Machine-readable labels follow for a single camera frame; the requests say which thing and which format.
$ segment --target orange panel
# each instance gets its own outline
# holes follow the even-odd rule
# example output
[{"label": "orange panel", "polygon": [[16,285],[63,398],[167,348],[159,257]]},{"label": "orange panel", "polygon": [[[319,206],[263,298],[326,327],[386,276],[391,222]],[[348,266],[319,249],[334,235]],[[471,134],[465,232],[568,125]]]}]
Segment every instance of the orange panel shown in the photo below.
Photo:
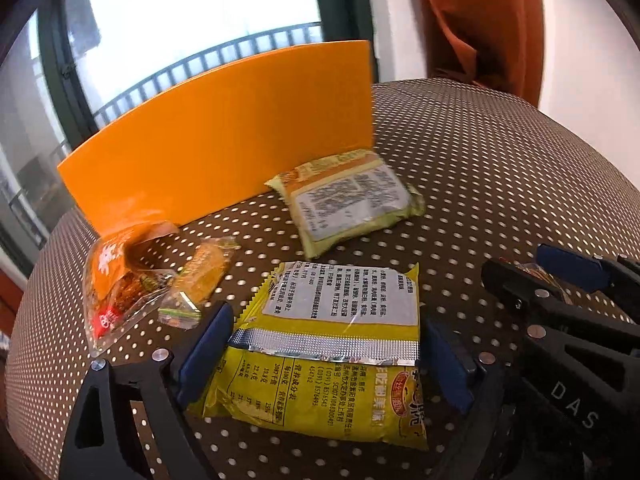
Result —
[{"label": "orange panel", "polygon": [[106,235],[178,225],[245,200],[303,162],[373,145],[367,41],[306,44],[239,60],[134,108],[58,169]]}]

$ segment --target brown tablecloth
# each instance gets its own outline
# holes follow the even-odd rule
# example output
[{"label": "brown tablecloth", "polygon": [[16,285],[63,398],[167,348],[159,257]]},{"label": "brown tablecloth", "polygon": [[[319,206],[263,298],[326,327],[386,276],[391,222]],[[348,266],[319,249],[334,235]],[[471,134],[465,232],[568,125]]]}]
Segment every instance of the brown tablecloth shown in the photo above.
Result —
[{"label": "brown tablecloth", "polygon": [[[640,256],[638,191],[595,150],[522,100],[443,79],[378,84],[374,95],[376,149],[422,191],[427,213],[350,240],[320,261],[401,271],[419,262],[424,311],[458,330],[473,352],[490,351],[510,364],[522,327],[482,288],[486,258],[527,262],[540,242]],[[180,178],[172,174],[170,153],[163,165]],[[238,308],[277,263],[302,258],[286,205],[267,193],[158,240],[143,261],[179,270],[198,240],[220,235],[235,235],[242,244],[216,289],[216,298]],[[78,211],[61,220],[29,280],[6,371],[10,432],[52,478],[91,361],[81,273],[94,240]],[[628,321],[603,296],[570,292],[575,303]],[[113,365],[145,359],[181,336],[149,316],[105,357]],[[229,418],[189,420],[221,478],[414,478],[431,472],[460,421],[433,384],[424,388],[428,452],[267,431]],[[165,478],[143,408],[134,408],[153,473]]]}]

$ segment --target silver screw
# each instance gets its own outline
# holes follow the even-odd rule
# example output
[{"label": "silver screw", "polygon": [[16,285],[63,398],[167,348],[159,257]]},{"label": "silver screw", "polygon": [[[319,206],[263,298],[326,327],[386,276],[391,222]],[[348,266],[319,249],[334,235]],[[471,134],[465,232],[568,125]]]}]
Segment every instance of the silver screw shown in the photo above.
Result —
[{"label": "silver screw", "polygon": [[540,325],[529,325],[527,327],[527,334],[533,339],[542,339],[546,335],[546,329]]},{"label": "silver screw", "polygon": [[480,359],[483,365],[492,365],[495,363],[495,355],[491,352],[480,352],[478,359]]},{"label": "silver screw", "polygon": [[164,361],[168,357],[169,357],[169,351],[166,348],[157,348],[151,354],[151,358],[154,361],[158,361],[158,362]]},{"label": "silver screw", "polygon": [[91,361],[91,370],[94,370],[96,372],[102,370],[105,364],[107,364],[107,361],[102,358],[94,359],[93,361]]}]

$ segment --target white label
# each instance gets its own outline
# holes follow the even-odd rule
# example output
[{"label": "white label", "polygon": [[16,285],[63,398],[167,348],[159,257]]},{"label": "white label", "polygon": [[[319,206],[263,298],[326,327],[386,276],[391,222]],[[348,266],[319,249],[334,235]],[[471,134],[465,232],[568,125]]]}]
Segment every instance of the white label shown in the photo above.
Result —
[{"label": "white label", "polygon": [[313,188],[295,198],[313,240],[404,209],[409,200],[409,192],[386,164]]},{"label": "white label", "polygon": [[262,312],[293,319],[418,325],[415,283],[381,267],[287,263]]}]

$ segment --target blue pad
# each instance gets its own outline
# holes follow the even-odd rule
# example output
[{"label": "blue pad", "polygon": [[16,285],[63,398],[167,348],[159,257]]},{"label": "blue pad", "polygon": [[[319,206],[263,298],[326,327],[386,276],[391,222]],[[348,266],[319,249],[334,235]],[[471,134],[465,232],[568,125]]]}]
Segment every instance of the blue pad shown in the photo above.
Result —
[{"label": "blue pad", "polygon": [[176,399],[182,409],[200,398],[225,351],[233,326],[234,312],[231,305],[225,303],[180,368],[180,390]]},{"label": "blue pad", "polygon": [[422,356],[440,384],[440,389],[447,402],[466,415],[474,396],[469,390],[470,373],[475,372],[475,363],[469,357],[465,364],[460,359],[460,352],[466,354],[462,343],[456,334],[450,332],[444,325],[427,323],[425,337],[426,348]]},{"label": "blue pad", "polygon": [[541,244],[536,251],[536,263],[560,280],[592,293],[609,286],[609,273],[598,260],[568,249]]}]

